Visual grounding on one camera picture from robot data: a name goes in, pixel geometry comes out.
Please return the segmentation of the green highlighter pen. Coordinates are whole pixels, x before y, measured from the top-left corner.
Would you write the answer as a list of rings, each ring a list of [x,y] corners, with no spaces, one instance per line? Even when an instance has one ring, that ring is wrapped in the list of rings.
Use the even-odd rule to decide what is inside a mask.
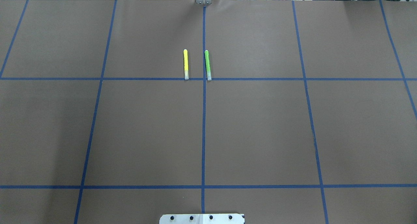
[[[205,58],[205,67],[206,67],[206,73],[207,73],[207,80],[211,81],[212,80],[212,75],[211,75],[211,69],[210,69],[210,56],[209,56],[209,51],[208,50],[204,51],[204,58]]]

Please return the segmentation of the yellow highlighter pen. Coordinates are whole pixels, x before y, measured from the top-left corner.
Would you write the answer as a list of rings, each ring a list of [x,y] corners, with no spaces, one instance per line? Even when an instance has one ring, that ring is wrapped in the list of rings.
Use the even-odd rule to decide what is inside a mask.
[[[189,80],[189,53],[187,49],[183,50],[183,67],[184,67],[184,79]]]

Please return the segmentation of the metal mounting plate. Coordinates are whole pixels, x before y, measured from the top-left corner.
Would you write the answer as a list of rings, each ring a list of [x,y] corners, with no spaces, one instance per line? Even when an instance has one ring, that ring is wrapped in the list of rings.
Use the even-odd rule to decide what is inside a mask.
[[[244,224],[245,216],[237,213],[162,215],[160,224]]]

